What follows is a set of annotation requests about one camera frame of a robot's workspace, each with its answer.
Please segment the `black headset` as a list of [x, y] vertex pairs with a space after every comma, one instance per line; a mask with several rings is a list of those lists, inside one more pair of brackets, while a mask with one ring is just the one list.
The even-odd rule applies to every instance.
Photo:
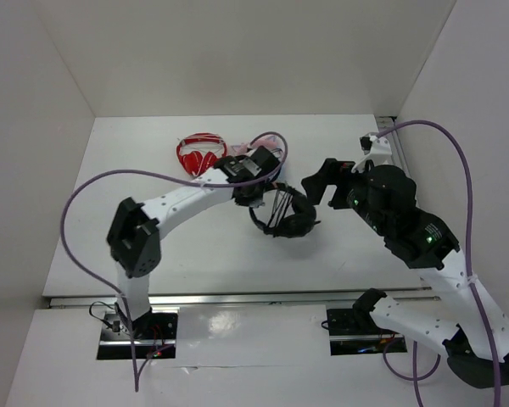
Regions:
[[283, 182], [266, 184], [265, 192], [274, 192], [271, 214], [267, 221], [259, 220], [253, 208], [249, 216], [254, 225], [271, 237], [299, 238], [309, 234], [321, 222], [315, 206], [307, 197]]

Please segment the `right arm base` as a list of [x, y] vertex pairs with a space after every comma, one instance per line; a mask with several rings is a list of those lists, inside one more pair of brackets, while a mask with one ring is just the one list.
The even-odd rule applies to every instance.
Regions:
[[383, 291], [370, 288], [349, 308], [327, 309], [327, 317], [321, 327], [329, 335], [332, 356], [407, 351], [402, 335], [376, 326], [370, 316], [376, 302], [386, 297]]

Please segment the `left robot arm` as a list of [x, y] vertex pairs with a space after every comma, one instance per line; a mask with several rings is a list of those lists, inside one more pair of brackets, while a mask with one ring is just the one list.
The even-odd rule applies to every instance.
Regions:
[[157, 198], [120, 202], [107, 243], [117, 268], [120, 294], [116, 308], [123, 332], [140, 338], [149, 331], [149, 273], [162, 259], [160, 242], [179, 225], [217, 204], [235, 200], [250, 206], [260, 201], [267, 177], [279, 164], [268, 150], [258, 148], [250, 156], [218, 159], [201, 176]]

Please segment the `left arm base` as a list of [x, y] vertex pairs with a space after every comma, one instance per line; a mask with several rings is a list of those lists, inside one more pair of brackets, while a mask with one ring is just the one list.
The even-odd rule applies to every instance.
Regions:
[[[103, 301], [93, 302], [88, 314], [101, 323], [97, 360], [131, 358], [130, 334], [116, 309]], [[133, 323], [137, 360], [150, 356], [155, 360], [175, 359], [178, 312], [152, 311], [148, 317]]]

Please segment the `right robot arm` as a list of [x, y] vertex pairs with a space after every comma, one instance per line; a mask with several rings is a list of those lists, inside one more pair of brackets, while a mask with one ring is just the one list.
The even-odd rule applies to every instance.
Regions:
[[378, 327], [422, 343], [444, 356], [451, 371], [472, 387], [493, 387], [496, 367], [501, 385], [509, 386], [509, 319], [467, 274], [455, 235], [438, 216], [417, 207], [417, 185], [399, 167], [371, 164], [361, 173], [353, 167], [326, 159], [301, 182], [308, 200], [318, 205], [326, 188], [334, 186], [330, 207], [354, 210], [455, 316], [452, 321], [427, 317], [370, 288], [353, 305], [356, 328], [373, 332]]

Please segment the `blue pink cat headphones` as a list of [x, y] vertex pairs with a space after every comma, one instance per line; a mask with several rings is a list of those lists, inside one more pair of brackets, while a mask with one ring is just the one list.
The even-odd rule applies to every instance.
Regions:
[[[283, 146], [280, 139], [275, 135], [266, 135], [253, 142], [245, 142], [238, 145], [232, 145], [230, 147], [231, 156], [238, 157], [238, 161], [242, 161], [240, 156], [251, 156], [252, 153], [259, 147], [264, 147], [270, 151], [279, 162], [282, 162], [284, 155]], [[261, 174], [253, 175], [248, 170], [245, 173], [238, 174], [235, 176], [236, 181], [230, 181], [231, 183], [239, 183], [245, 181], [252, 181], [261, 177]]]

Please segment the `red headphones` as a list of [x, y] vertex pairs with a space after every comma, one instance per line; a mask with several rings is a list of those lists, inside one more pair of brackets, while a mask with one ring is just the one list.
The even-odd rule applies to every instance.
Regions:
[[218, 159], [227, 155], [225, 140], [215, 133], [194, 133], [184, 137], [176, 146], [179, 163], [192, 177], [201, 176]]

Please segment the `aluminium right rail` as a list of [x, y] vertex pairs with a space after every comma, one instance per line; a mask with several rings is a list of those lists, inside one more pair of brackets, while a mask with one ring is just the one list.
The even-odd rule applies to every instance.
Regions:
[[[376, 116], [375, 121], [379, 132], [394, 127], [397, 124], [396, 117], [394, 116]], [[389, 141], [393, 153], [391, 159], [392, 164], [400, 167], [409, 176], [410, 172], [406, 163], [406, 157], [399, 139], [398, 131], [392, 131], [386, 136], [386, 138]]]

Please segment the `aluminium rail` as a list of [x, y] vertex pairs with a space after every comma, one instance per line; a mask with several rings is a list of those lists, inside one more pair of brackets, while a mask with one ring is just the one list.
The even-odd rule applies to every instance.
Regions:
[[[396, 117], [394, 116], [376, 116], [375, 121], [379, 132], [394, 127], [397, 124]], [[392, 131], [386, 136], [386, 138], [389, 141], [393, 153], [391, 159], [392, 164], [400, 167], [409, 176], [410, 172], [406, 163], [406, 157], [399, 139], [398, 131]]]
[[[156, 306], [187, 305], [240, 305], [240, 304], [308, 304], [308, 303], [345, 303], [356, 301], [365, 290], [360, 291], [305, 291], [305, 292], [268, 292], [268, 293], [215, 293], [215, 294], [177, 294], [151, 295], [149, 302]], [[404, 301], [438, 300], [428, 287], [389, 289], [390, 297]], [[49, 308], [88, 307], [95, 302], [112, 304], [115, 297], [54, 297], [49, 298]]]

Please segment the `aluminium front rail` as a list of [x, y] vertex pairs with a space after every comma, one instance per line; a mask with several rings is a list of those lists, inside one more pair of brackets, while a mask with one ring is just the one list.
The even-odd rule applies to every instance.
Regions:
[[[149, 302], [156, 306], [187, 305], [240, 305], [240, 304], [308, 304], [308, 303], [345, 303], [356, 301], [365, 290], [360, 291], [305, 291], [305, 292], [268, 292], [268, 293], [215, 293], [215, 294], [177, 294], [151, 295]], [[438, 300], [428, 287], [389, 289], [390, 297], [404, 301]], [[88, 307], [95, 302], [112, 304], [115, 297], [54, 297], [49, 298], [49, 308]]]

